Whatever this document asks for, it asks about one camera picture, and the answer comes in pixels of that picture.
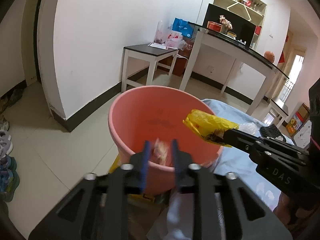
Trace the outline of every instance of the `white table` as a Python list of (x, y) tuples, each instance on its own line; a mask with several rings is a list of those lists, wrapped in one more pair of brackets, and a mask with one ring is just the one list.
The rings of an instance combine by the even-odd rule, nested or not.
[(257, 55), (256, 52), (248, 52), (248, 51), (246, 51), (246, 49), (241, 49), (241, 47), (240, 47), (240, 46), (242, 46), (241, 44), (234, 44), (234, 43), (237, 43), (237, 41), (233, 41), (229, 37), (217, 38), (213, 35), (198, 31), (198, 33), (196, 35), (196, 40), (193, 45), (193, 49), (192, 49), (192, 52), (191, 52), (191, 55), (189, 58), (189, 62), (186, 67), (186, 71), (185, 71), (183, 78), (182, 78), (180, 90), (182, 90), (182, 91), (185, 90), (186, 85), (188, 83), (188, 80), (190, 79), (193, 67), (195, 65), (196, 59), (198, 57), (200, 46), (201, 46), (201, 44), (205, 44), (205, 45), (210, 46), (214, 49), (220, 50), (220, 51), (230, 55), (231, 57), (236, 58), (236, 60), (234, 61), (233, 65), (231, 67), (231, 70), (228, 74), (226, 82), (224, 83), (224, 86), (221, 90), (221, 93), (223, 93), (225, 88), (227, 87), (228, 82), (232, 76), (232, 73), (235, 70), (238, 70), (240, 68), (240, 65), (242, 62), (247, 64), (248, 66), (252, 67), (253, 69), (257, 70), (258, 72), (260, 72), (261, 74), (263, 74), (266, 77), (259, 92), (257, 93), (255, 99), (253, 100), (252, 104), (250, 105), (249, 109), (246, 112), (248, 115), (252, 115), (253, 111), (257, 108), (258, 104), (261, 102), (264, 95), (268, 91), (268, 89), (272, 83), (272, 80), (273, 80), (274, 76), (276, 75), (276, 72), (278, 71), (278, 69), (270, 62), (267, 63), (268, 61), (266, 59), (264, 59), (264, 58), (258, 59), (258, 57), (261, 55)]
[(272, 98), (270, 100), (270, 104), (268, 108), (266, 109), (265, 114), (263, 115), (263, 118), (267, 116), (268, 113), (270, 113), (271, 109), (273, 109), (277, 114), (279, 114), (279, 117), (274, 117), (272, 123), (275, 123), (276, 121), (279, 121), (276, 125), (277, 128), (279, 128), (283, 121), (289, 116), (289, 109), (286, 106), (284, 102), (282, 102), (278, 97)]
[(124, 60), (122, 68), (122, 86), (121, 91), (125, 92), (127, 90), (127, 84), (132, 85), (133, 87), (141, 87), (143, 84), (127, 79), (127, 68), (128, 68), (128, 57), (134, 57), (150, 62), (147, 83), (149, 86), (152, 84), (153, 76), (155, 74), (156, 67), (159, 60), (166, 57), (173, 56), (173, 61), (170, 67), (169, 76), (172, 75), (174, 64), (176, 63), (178, 49), (158, 49), (148, 46), (148, 44), (134, 45), (124, 47)]

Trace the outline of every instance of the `bed sheet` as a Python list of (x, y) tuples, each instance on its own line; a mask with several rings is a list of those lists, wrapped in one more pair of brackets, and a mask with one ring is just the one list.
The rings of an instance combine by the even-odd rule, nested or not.
[[(210, 109), (219, 117), (228, 119), (238, 124), (255, 123), (257, 131), (255, 136), (260, 136), (259, 128), (266, 126), (264, 123), (245, 114), (244, 112), (214, 99), (203, 100)], [(236, 148), (224, 147), (221, 155), (212, 166), (215, 174), (225, 175), (227, 172), (235, 172), (249, 188), (254, 191), (262, 201), (273, 210), (280, 196), (280, 190), (269, 181), (259, 175), (249, 155)], [(193, 194), (173, 193), (169, 207), (163, 211), (154, 223), (147, 237), (149, 240), (167, 239), (192, 239), (193, 227)]]

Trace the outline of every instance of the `blue bag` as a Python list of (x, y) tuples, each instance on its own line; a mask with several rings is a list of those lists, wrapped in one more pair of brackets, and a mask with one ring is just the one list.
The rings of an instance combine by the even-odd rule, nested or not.
[(188, 38), (191, 38), (193, 34), (193, 28), (188, 24), (188, 22), (178, 18), (174, 19), (172, 30), (180, 32), (182, 33), (182, 36)]

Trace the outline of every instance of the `tiled floor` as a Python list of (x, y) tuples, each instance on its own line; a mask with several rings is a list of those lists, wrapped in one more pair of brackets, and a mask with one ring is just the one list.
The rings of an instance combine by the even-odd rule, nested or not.
[[(157, 70), (154, 85), (179, 88), (181, 77)], [(200, 81), (190, 79), (186, 92), (204, 99), (218, 99), (246, 111), (249, 105)], [(108, 129), (108, 111), (116, 98), (105, 103), (74, 131), (68, 133), (51, 116), (41, 84), (26, 88), (23, 97), (4, 115), (10, 122), (14, 156), (18, 163), (20, 185), (9, 216), (17, 229), (28, 238), (31, 230), (87, 172), (105, 174), (117, 155)], [(261, 119), (266, 102), (253, 113)]]

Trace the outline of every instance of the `yellow plastic bag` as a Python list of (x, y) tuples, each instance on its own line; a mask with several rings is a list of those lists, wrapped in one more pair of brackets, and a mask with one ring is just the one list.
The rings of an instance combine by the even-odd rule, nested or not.
[(231, 146), (223, 142), (224, 132), (233, 128), (239, 129), (237, 123), (196, 109), (182, 122), (204, 141), (226, 147)]

